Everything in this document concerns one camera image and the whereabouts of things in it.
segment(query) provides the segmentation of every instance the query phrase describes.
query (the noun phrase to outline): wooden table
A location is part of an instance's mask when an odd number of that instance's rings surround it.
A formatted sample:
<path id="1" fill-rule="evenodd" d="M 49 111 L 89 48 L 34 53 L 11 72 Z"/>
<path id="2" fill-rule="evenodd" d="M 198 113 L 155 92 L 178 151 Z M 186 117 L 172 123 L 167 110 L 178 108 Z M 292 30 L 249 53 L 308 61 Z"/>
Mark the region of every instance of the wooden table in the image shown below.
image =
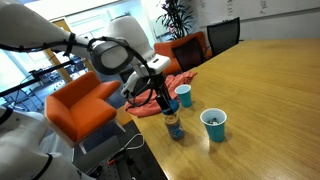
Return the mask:
<path id="1" fill-rule="evenodd" d="M 168 179 L 319 179 L 320 39 L 244 41 L 193 69 L 185 137 L 162 114 L 133 117 Z M 200 113 L 224 110 L 225 140 L 209 140 Z"/>

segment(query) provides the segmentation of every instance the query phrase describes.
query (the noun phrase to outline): orange chair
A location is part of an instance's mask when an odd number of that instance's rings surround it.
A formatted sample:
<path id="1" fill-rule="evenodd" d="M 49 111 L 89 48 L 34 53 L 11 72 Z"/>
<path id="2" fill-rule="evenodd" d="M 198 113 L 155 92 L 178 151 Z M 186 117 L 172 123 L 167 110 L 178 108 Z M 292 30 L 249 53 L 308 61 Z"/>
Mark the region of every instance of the orange chair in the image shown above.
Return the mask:
<path id="1" fill-rule="evenodd" d="M 84 139 L 116 117 L 116 109 L 105 100 L 119 87 L 119 81 L 101 83 L 94 72 L 87 72 L 47 96 L 45 116 L 50 127 L 70 147 L 79 145 L 86 153 Z M 114 122 L 124 131 L 116 120 Z"/>
<path id="2" fill-rule="evenodd" d="M 181 46 L 182 44 L 185 44 L 186 42 L 190 41 L 195 37 L 199 40 L 199 43 L 202 47 L 203 52 L 206 53 L 205 54 L 206 59 L 210 59 L 212 57 L 212 52 L 211 52 L 211 49 L 208 49 L 208 46 L 206 45 L 205 36 L 202 31 L 189 34 L 188 36 L 182 37 L 174 41 L 160 42 L 160 43 L 154 44 L 154 50 L 156 54 L 168 56 L 171 59 L 171 64 L 163 71 L 164 74 L 169 75 L 169 74 L 176 74 L 181 72 L 181 67 L 175 55 L 172 52 L 172 48 Z"/>

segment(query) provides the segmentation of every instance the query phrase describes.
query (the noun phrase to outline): green plant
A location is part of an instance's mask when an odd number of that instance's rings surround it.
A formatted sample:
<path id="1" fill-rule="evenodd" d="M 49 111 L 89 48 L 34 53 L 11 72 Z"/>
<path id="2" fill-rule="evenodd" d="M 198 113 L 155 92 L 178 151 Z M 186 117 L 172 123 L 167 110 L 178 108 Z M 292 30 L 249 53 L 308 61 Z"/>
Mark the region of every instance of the green plant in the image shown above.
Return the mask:
<path id="1" fill-rule="evenodd" d="M 170 29 L 172 33 L 170 40 L 190 34 L 193 20 L 190 6 L 186 7 L 183 0 L 160 0 L 159 5 L 166 13 L 159 16 L 157 21 L 161 19 L 161 24 Z"/>

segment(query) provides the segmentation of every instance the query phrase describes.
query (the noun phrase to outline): blue cup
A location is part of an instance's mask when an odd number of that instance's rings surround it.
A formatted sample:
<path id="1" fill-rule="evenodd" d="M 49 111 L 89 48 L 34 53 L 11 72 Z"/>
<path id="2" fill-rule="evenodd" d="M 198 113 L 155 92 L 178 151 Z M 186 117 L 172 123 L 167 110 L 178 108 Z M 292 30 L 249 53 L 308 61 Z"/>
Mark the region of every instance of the blue cup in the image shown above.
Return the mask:
<path id="1" fill-rule="evenodd" d="M 214 142 L 222 142 L 224 124 L 227 120 L 226 113 L 221 109 L 210 108 L 201 113 L 200 119 L 207 129 L 209 138 Z"/>
<path id="2" fill-rule="evenodd" d="M 178 97 L 180 99 L 181 105 L 183 107 L 190 107 L 192 105 L 191 100 L 191 86 L 188 84 L 183 84 L 178 86 L 175 89 L 175 93 L 178 94 Z"/>

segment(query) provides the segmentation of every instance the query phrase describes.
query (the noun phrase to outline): red cloth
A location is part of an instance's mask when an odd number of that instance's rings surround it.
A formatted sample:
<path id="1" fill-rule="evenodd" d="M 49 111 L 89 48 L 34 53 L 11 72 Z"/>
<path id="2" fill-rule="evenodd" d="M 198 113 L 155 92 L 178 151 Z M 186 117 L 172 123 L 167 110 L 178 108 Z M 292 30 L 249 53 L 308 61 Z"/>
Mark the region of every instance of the red cloth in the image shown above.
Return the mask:
<path id="1" fill-rule="evenodd" d="M 195 73 L 195 72 L 187 71 L 187 72 L 184 72 L 184 73 L 179 74 L 177 76 L 173 76 L 173 75 L 167 76 L 165 83 L 168 87 L 170 97 L 172 99 L 176 99 L 178 96 L 174 92 L 176 87 L 178 87 L 181 84 L 189 84 L 192 81 L 192 78 L 196 74 L 197 73 Z M 144 102 L 147 99 L 147 97 L 149 96 L 149 93 L 150 93 L 150 89 L 143 92 L 139 96 L 137 96 L 135 102 L 137 104 Z M 150 101 L 141 107 L 131 108 L 130 104 L 128 102 L 126 102 L 125 109 L 128 113 L 133 114 L 138 117 L 146 117 L 146 116 L 158 114 L 161 112 L 161 108 L 160 108 L 159 104 L 157 103 L 155 97 L 156 97 L 156 93 L 154 91 L 152 93 L 152 97 L 151 97 Z"/>

